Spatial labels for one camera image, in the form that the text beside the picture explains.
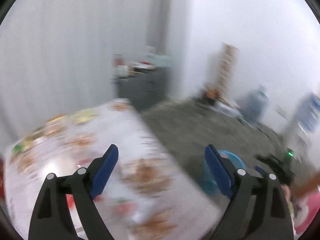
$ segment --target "red object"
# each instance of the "red object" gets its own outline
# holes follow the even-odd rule
[[[315,192],[299,200],[296,205],[300,208],[294,219],[294,229],[302,234],[311,224],[320,209],[320,192]]]
[[[126,217],[131,215],[134,210],[135,210],[135,203],[132,201],[120,203],[114,208],[115,213],[121,217]]]
[[[0,160],[0,198],[4,200],[3,161]]]
[[[86,164],[86,163],[90,163],[90,162],[92,162],[92,161],[93,161],[93,159],[79,160],[78,165],[83,165],[83,164]]]
[[[146,65],[150,65],[150,66],[152,66],[152,64],[151,64],[151,63],[146,62],[146,61],[141,61],[140,63],[141,63],[141,64],[146,64]]]
[[[115,67],[124,65],[124,59],[121,54],[115,54],[113,61],[114,61]]]
[[[75,200],[73,199],[73,195],[66,194],[67,197],[67,203],[68,203],[68,208],[71,209],[75,206]]]
[[[67,197],[68,208],[69,209],[74,208],[76,205],[75,205],[75,200],[73,199],[73,195],[66,194],[66,197]],[[99,195],[93,201],[99,202],[102,200],[103,200],[103,197]]]

